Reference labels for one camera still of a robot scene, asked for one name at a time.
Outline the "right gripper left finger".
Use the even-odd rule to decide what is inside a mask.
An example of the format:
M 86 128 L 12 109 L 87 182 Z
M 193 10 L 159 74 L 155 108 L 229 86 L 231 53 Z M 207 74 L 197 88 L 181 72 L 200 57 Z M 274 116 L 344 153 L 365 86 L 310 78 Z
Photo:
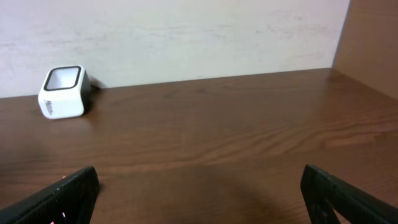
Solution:
M 1 223 L 89 224 L 99 191 L 96 170 L 88 166 L 2 209 Z

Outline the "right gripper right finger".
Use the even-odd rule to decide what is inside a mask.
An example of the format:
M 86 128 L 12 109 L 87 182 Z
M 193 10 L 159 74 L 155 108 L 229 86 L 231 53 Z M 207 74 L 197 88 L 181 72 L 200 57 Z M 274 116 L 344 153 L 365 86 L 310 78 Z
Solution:
M 339 223 L 337 213 L 350 223 L 397 223 L 397 208 L 307 164 L 300 189 L 312 224 Z

